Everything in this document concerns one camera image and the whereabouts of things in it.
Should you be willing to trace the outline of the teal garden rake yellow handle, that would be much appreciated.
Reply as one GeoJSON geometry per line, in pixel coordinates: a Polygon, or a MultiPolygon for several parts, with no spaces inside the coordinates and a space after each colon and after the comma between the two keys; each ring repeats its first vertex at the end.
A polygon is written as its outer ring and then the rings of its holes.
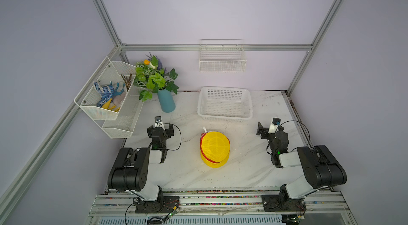
{"type": "Polygon", "coordinates": [[[105,99],[101,105],[103,109],[107,109],[110,111],[115,111],[119,112],[124,98],[126,97],[126,86],[124,83],[122,83],[122,89],[118,91],[118,87],[120,86],[120,83],[117,83],[117,88],[115,89],[114,94],[112,95],[111,98],[105,99]]]}

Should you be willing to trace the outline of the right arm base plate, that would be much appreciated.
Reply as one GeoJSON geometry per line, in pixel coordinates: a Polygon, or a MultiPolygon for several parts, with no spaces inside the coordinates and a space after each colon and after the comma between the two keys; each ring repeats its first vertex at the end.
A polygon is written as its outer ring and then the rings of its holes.
{"type": "Polygon", "coordinates": [[[303,199],[294,200],[280,195],[262,195],[261,201],[265,212],[305,212],[303,199]]]}

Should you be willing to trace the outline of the yellow mesh laundry bag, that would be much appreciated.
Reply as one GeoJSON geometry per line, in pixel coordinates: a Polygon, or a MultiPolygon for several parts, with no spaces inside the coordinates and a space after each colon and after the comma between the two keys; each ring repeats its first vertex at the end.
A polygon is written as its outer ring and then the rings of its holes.
{"type": "Polygon", "coordinates": [[[203,162],[210,168],[224,166],[230,157],[230,140],[221,132],[207,131],[205,127],[203,130],[199,144],[203,162]]]}

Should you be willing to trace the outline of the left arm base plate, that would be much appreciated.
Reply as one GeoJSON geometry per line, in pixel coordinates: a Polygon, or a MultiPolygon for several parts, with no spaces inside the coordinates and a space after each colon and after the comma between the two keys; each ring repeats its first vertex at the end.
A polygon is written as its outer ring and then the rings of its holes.
{"type": "Polygon", "coordinates": [[[179,196],[159,196],[156,201],[142,201],[134,198],[135,213],[170,213],[180,204],[179,196]]]}

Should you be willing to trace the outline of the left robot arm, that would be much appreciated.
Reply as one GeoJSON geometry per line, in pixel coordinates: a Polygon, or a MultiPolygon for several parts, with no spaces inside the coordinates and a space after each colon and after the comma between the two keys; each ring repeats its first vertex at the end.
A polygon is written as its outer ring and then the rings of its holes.
{"type": "Polygon", "coordinates": [[[149,166],[164,163],[167,140],[174,136],[174,125],[156,123],[147,129],[152,140],[146,148],[121,148],[110,170],[107,185],[110,190],[128,192],[145,202],[155,202],[162,195],[161,187],[148,181],[149,166]]]}

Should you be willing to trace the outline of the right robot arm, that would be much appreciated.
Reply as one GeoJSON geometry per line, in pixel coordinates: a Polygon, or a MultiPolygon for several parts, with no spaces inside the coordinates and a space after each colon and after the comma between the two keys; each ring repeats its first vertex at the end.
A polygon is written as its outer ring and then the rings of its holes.
{"type": "Polygon", "coordinates": [[[266,151],[276,168],[302,168],[303,175],[280,187],[279,201],[282,204],[302,200],[321,188],[331,188],[347,182],[344,168],[327,146],[300,146],[289,152],[289,135],[282,125],[280,118],[273,118],[269,127],[258,122],[256,132],[261,139],[267,140],[266,151]]]}

